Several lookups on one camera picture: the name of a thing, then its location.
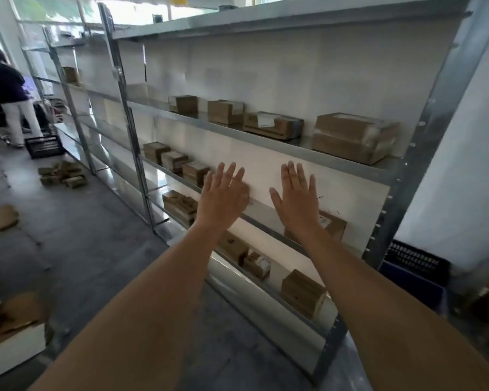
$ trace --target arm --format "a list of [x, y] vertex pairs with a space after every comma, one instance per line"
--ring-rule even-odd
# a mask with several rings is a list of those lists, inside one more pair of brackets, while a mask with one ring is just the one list
[[182, 241], [116, 295], [32, 391], [174, 389], [212, 250], [248, 204], [235, 167], [209, 175]]
[[450, 324], [386, 279], [319, 226], [315, 177], [281, 169], [283, 224], [312, 259], [359, 351], [375, 391], [486, 390], [489, 364]]

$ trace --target hand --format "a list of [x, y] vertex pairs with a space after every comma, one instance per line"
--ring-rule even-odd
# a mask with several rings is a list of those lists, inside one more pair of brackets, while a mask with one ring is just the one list
[[295, 171], [293, 162], [289, 161], [287, 165], [281, 166], [280, 177], [283, 183], [283, 198], [280, 198], [274, 188], [270, 188], [270, 196], [283, 225], [301, 240], [301, 233], [319, 226], [315, 176], [310, 176], [308, 186], [302, 164], [298, 163]]
[[236, 164], [232, 163], [226, 172], [220, 163], [214, 175], [211, 171], [201, 192], [198, 205], [197, 227], [207, 227], [222, 234], [241, 215], [248, 205], [250, 188], [242, 182], [245, 169], [241, 167], [234, 176]]

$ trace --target shelving rack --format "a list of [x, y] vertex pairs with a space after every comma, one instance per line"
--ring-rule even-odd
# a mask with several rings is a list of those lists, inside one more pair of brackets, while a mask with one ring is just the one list
[[[36, 81], [61, 85], [64, 90], [72, 122], [57, 124], [56, 128], [65, 138], [62, 141], [72, 157], [83, 163], [92, 173], [96, 173], [126, 203], [127, 195], [133, 198], [134, 192], [141, 194], [140, 205], [135, 205], [134, 201], [128, 205], [169, 245], [183, 236], [186, 229], [164, 209], [163, 193], [170, 189], [171, 184], [180, 184], [195, 194], [200, 193], [200, 188], [141, 155], [133, 111], [143, 111], [154, 117], [228, 137], [229, 140], [295, 157], [324, 170], [334, 170], [373, 184], [384, 185], [387, 187], [387, 194], [363, 252], [358, 252], [358, 247], [352, 247], [354, 253], [376, 269], [384, 258], [489, 41], [489, 0], [288, 0], [120, 31], [114, 29], [111, 14], [105, 5], [100, 4], [99, 10], [105, 44], [117, 83], [116, 94], [104, 93], [89, 85], [71, 85], [65, 81], [57, 50], [81, 47], [90, 39], [51, 43], [46, 33], [47, 46], [24, 48], [25, 52], [46, 52], [55, 63], [60, 81], [42, 78], [30, 68]], [[344, 27], [408, 20], [422, 22], [430, 19], [456, 20], [454, 36], [403, 156], [389, 156], [374, 166], [313, 151], [307, 137], [282, 142], [245, 132], [239, 126], [226, 127], [209, 122], [202, 112], [197, 117], [170, 112], [166, 103], [142, 98], [134, 93], [137, 91], [133, 90], [133, 85], [127, 85], [119, 47], [123, 40], [179, 42], [192, 37], [224, 37], [288, 29]], [[120, 104], [126, 130], [97, 117], [78, 115], [71, 90], [85, 93], [90, 98], [99, 97]], [[112, 156], [102, 146], [102, 140], [109, 140], [130, 151], [135, 170], [124, 166], [123, 161]], [[149, 168], [156, 172], [157, 183], [147, 177], [145, 170]], [[303, 256], [306, 255], [300, 244], [284, 236], [284, 228], [270, 206], [253, 199], [241, 218], [270, 238]], [[215, 252], [209, 265], [208, 282], [318, 384], [334, 359], [347, 328], [329, 297], [321, 315], [314, 321], [305, 318], [288, 305], [280, 297], [280, 281], [288, 273], [288, 269], [274, 260], [272, 275], [261, 282], [232, 261], [226, 260], [221, 253]], [[248, 296], [241, 299], [239, 291], [245, 290]], [[297, 356], [306, 353], [311, 355], [310, 351], [317, 348], [320, 353], [316, 360], [299, 359]]]

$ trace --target black shirt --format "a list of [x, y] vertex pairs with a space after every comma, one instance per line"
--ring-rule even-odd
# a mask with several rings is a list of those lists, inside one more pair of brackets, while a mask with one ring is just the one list
[[24, 83], [25, 80], [17, 69], [0, 63], [0, 104], [29, 100], [23, 88]]

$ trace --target white pants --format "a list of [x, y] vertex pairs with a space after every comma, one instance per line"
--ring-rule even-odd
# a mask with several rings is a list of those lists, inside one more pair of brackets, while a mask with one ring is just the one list
[[1, 105], [4, 113], [6, 114], [6, 122], [11, 131], [11, 142], [13, 144], [19, 145], [24, 143], [22, 124], [20, 122], [20, 112], [24, 115], [24, 117], [26, 117], [33, 136], [43, 136], [38, 119], [36, 118], [36, 113], [34, 112], [33, 102], [31, 100], [17, 103], [5, 103]]

